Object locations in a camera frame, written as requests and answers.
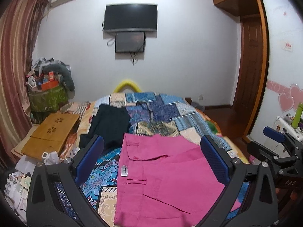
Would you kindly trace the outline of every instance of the wooden door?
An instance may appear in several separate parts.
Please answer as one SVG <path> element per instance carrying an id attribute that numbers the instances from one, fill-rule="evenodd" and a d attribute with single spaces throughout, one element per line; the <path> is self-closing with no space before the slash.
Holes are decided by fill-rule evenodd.
<path id="1" fill-rule="evenodd" d="M 242 119 L 249 120 L 259 88 L 263 38 L 259 16 L 241 18 L 241 62 L 233 108 Z"/>

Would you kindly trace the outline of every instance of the small monitor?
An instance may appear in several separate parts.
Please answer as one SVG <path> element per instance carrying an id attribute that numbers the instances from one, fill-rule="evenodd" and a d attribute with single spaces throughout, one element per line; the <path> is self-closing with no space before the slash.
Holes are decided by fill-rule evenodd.
<path id="1" fill-rule="evenodd" d="M 142 53 L 145 48 L 144 32 L 117 32 L 116 53 Z"/>

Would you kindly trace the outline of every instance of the curtain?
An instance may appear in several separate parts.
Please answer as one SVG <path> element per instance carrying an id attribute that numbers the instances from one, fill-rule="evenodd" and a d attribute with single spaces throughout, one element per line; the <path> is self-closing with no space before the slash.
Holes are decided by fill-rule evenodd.
<path id="1" fill-rule="evenodd" d="M 35 44 L 29 35 L 37 34 L 37 9 L 42 9 L 38 3 L 39 0 L 12 0 L 0 19 L 0 140 L 13 162 L 11 149 L 31 128 L 25 75 L 28 54 L 32 52 L 29 47 Z"/>
<path id="2" fill-rule="evenodd" d="M 4 154 L 6 154 L 5 152 L 3 153 L 4 147 L 0 138 L 0 174 L 3 173 L 3 171 L 5 169 L 7 169 L 7 164 L 5 162 L 5 157 Z"/>
<path id="3" fill-rule="evenodd" d="M 31 21 L 30 31 L 28 35 L 28 47 L 27 47 L 27 59 L 26 59 L 26 69 L 27 72 L 31 69 L 32 55 L 35 48 L 35 43 L 37 40 L 39 27 L 43 18 L 43 13 L 48 5 L 48 0 L 38 0 L 34 8 L 34 14 Z"/>

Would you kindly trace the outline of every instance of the pink pants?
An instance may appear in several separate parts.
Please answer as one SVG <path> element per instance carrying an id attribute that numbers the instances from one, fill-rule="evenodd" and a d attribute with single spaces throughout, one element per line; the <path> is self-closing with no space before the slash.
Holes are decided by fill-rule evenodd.
<path id="1" fill-rule="evenodd" d="M 123 165 L 127 177 L 121 176 Z M 116 225 L 190 227 L 206 215 L 224 185 L 200 147 L 184 137 L 125 133 L 117 187 Z M 233 209 L 239 206 L 236 201 Z"/>

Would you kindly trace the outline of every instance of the green bottle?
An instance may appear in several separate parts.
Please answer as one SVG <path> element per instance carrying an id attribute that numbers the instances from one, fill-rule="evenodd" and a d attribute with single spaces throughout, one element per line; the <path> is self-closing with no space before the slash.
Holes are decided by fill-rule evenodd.
<path id="1" fill-rule="evenodd" d="M 301 115 L 302 115 L 302 111 L 303 111 L 303 104 L 302 104 L 302 102 L 300 102 L 299 105 L 298 105 L 298 109 L 296 111 L 296 115 L 294 116 L 294 120 L 291 124 L 291 126 L 294 129 L 298 128 L 298 124 L 299 124 L 299 121 L 300 121 L 300 118 L 301 118 Z"/>

